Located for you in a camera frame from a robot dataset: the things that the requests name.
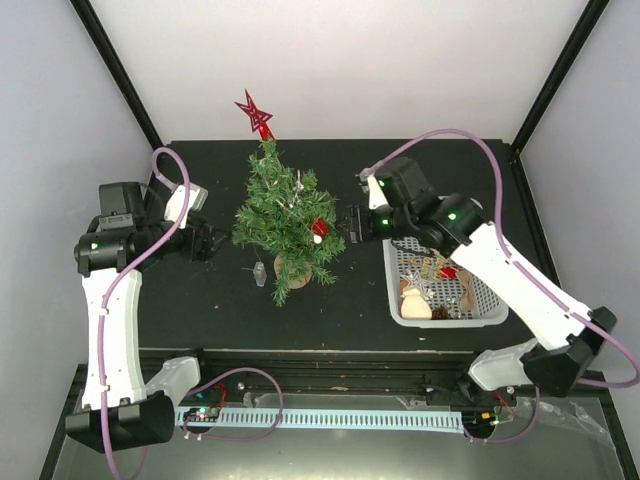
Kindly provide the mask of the brown tree base pot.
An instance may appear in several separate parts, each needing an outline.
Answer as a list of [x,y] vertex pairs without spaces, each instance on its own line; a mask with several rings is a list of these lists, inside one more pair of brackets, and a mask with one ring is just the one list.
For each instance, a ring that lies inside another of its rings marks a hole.
[[[275,257],[274,260],[274,272],[276,274],[276,278],[279,279],[281,277],[281,267],[283,265],[283,259],[280,255]],[[306,264],[304,270],[299,269],[290,269],[287,273],[287,284],[291,290],[297,290],[304,286],[306,286],[312,278],[312,269],[309,263]]]

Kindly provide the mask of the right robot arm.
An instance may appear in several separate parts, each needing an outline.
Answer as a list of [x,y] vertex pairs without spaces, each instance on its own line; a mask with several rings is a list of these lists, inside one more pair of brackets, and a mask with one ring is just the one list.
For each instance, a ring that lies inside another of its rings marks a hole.
[[528,327],[531,340],[486,350],[454,379],[457,396],[476,403],[506,386],[534,385],[566,396],[599,354],[616,325],[605,307],[591,309],[555,285],[484,219],[482,209],[461,194],[439,196],[418,163],[407,157],[363,169],[365,206],[349,208],[354,243],[416,238],[426,249],[469,271]]

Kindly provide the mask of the black corner frame post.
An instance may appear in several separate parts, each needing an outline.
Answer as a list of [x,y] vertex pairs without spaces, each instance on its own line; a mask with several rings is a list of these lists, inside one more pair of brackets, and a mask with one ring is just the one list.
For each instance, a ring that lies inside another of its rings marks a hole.
[[89,35],[89,38],[149,145],[153,149],[163,146],[164,143],[113,46],[108,33],[100,21],[92,2],[89,0],[70,0],[70,4],[86,33]]

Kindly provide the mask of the small green christmas tree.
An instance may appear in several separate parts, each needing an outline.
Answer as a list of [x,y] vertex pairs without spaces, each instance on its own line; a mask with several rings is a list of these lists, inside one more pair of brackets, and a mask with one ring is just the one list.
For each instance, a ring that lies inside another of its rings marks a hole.
[[[344,252],[346,242],[338,230],[337,198],[319,188],[315,172],[284,165],[276,141],[261,141],[249,156],[246,192],[235,214],[232,241],[242,247],[259,247],[274,259],[282,257],[274,303],[283,306],[292,291],[287,284],[289,270],[304,270],[307,263],[311,280],[322,285],[335,283],[337,277],[328,265]],[[318,218],[330,227],[324,238],[312,231]]]

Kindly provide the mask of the right black corner post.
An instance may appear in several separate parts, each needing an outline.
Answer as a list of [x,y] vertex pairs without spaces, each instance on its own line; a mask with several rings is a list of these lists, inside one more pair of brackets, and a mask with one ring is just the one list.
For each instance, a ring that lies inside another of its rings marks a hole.
[[517,155],[526,148],[609,3],[609,0],[589,0],[586,3],[511,143]]

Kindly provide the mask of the brown pine cone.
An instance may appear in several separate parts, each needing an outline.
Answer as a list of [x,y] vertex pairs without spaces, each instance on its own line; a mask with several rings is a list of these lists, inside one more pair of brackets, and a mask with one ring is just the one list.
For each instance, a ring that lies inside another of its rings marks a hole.
[[441,305],[439,307],[432,309],[431,319],[432,320],[450,320],[451,315],[449,313],[449,310],[444,305]]

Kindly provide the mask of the red glitter star ornament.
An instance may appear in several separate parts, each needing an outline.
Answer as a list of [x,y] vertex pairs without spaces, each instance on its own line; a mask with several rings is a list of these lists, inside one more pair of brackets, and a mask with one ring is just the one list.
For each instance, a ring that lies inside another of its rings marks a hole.
[[257,132],[262,141],[274,140],[275,136],[268,125],[273,115],[259,109],[247,89],[244,89],[244,94],[245,101],[243,103],[235,102],[235,105],[248,116],[251,130]]

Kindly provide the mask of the silver star ornament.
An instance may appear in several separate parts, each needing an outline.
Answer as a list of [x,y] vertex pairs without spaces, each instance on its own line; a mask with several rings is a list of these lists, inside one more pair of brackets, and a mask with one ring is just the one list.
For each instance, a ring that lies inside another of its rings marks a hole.
[[410,292],[418,292],[422,298],[427,300],[431,300],[435,295],[429,286],[429,282],[421,276],[421,273],[410,268],[407,268],[400,275],[400,292],[402,296]]

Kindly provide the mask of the white perforated plastic basket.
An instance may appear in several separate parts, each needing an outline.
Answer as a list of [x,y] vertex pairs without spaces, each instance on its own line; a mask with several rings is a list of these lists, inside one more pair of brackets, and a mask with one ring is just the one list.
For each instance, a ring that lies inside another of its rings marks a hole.
[[413,237],[383,242],[390,313],[420,329],[469,329],[503,323],[509,308],[487,285]]

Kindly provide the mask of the wooden snowman ornament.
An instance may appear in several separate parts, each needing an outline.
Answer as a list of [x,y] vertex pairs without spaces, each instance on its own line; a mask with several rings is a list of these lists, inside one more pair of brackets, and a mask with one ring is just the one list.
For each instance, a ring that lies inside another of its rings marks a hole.
[[400,315],[406,320],[431,320],[432,309],[428,301],[418,292],[410,292],[402,296]]

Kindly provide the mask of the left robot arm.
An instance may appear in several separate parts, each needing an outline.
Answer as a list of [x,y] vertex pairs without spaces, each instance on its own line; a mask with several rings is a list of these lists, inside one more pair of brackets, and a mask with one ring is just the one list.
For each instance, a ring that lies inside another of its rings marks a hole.
[[208,192],[196,184],[178,186],[157,221],[147,214],[137,183],[105,184],[98,193],[100,213],[74,248],[88,310],[89,357],[84,391],[65,429],[103,453],[105,437],[114,451],[168,442],[186,394],[202,399],[213,391],[213,372],[189,356],[165,362],[144,380],[138,303],[146,260],[180,252],[206,261],[227,234],[201,216]]

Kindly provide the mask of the burlap bow ornament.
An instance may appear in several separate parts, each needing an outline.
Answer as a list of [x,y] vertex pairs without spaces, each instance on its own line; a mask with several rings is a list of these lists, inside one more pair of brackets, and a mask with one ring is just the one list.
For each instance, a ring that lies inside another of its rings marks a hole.
[[469,312],[476,308],[476,297],[473,291],[473,276],[467,270],[460,270],[456,274],[456,278],[462,285],[464,292],[460,296],[459,308],[463,312]]

